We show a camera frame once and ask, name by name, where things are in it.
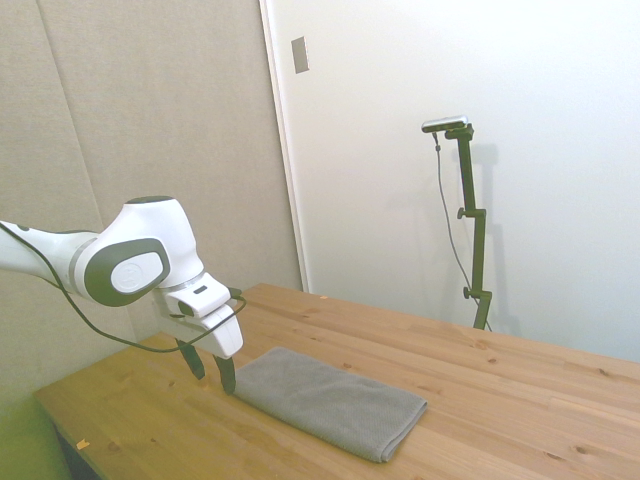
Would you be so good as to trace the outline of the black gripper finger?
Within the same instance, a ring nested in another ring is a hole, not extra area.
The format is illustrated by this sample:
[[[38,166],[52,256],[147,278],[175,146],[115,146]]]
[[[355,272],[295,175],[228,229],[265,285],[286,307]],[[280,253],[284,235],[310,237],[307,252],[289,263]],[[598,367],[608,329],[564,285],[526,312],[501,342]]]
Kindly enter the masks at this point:
[[[233,395],[236,389],[236,370],[233,358],[214,356],[214,361],[219,371],[220,382],[224,393]]]
[[[191,373],[197,380],[201,380],[205,377],[206,371],[204,364],[193,345],[187,344],[180,339],[176,339],[177,347],[189,367]]]

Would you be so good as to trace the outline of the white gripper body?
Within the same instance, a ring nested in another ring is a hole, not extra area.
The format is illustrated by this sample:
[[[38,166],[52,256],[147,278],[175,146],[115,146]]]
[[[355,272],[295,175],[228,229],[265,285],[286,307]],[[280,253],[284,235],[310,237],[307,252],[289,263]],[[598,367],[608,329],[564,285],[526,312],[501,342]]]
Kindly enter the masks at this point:
[[[233,309],[226,304],[203,318],[182,314],[170,316],[169,311],[158,306],[159,327],[185,343],[195,340],[196,347],[223,359],[228,359],[243,346],[243,337]]]

